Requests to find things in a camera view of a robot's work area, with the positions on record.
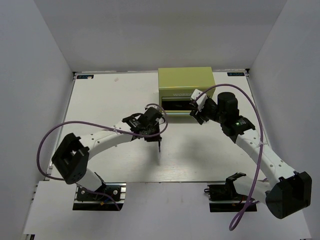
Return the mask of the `green metal tool chest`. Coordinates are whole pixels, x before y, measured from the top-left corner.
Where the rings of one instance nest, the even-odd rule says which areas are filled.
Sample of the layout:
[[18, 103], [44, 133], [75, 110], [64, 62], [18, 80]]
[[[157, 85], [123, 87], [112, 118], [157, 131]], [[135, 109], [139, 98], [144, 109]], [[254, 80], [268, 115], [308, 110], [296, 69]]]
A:
[[[168, 115], [189, 115], [194, 90], [203, 92], [215, 84], [211, 67], [159, 68], [159, 104]], [[188, 109], [176, 109], [175, 104], [188, 105]]]

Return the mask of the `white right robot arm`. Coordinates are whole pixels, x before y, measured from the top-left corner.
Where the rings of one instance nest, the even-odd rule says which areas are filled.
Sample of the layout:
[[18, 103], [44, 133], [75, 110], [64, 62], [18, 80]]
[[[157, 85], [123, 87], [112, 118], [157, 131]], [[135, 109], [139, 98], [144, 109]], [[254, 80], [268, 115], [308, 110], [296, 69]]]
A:
[[312, 178], [286, 164], [269, 146], [260, 140], [255, 126], [240, 115], [238, 100], [232, 92], [218, 94], [214, 102], [196, 89], [192, 93], [190, 115], [199, 124], [214, 121], [223, 133], [256, 163], [267, 178], [257, 181], [251, 198], [267, 206], [278, 219], [283, 219], [311, 204]]

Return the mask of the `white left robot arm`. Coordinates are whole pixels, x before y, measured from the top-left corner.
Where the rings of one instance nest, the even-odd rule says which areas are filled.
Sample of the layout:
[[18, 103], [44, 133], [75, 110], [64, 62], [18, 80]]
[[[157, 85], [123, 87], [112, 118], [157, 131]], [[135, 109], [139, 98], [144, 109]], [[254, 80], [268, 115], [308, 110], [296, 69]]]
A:
[[166, 123], [166, 116], [155, 107], [144, 113], [134, 113], [123, 118], [110, 129], [103, 129], [88, 135], [67, 134], [51, 161], [66, 184], [77, 184], [94, 199], [105, 196], [106, 183], [88, 168], [88, 162], [96, 155], [120, 144], [136, 139], [160, 143], [160, 124]]

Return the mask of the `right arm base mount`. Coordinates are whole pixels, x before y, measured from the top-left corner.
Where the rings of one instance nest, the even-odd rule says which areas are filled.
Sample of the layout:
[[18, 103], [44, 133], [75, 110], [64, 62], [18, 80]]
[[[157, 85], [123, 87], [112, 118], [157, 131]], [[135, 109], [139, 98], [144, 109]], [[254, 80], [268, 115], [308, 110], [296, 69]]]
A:
[[246, 195], [232, 193], [225, 184], [209, 184], [203, 192], [208, 196], [211, 213], [238, 213], [247, 201]]

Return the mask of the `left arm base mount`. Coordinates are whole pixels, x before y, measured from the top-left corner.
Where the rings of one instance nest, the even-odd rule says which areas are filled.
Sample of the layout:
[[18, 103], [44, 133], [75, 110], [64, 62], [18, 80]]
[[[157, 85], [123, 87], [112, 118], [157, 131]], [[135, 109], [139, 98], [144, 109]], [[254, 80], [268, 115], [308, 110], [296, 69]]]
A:
[[117, 212], [124, 205], [126, 197], [125, 183], [107, 183], [97, 193], [90, 193], [77, 187], [73, 201], [73, 211]]

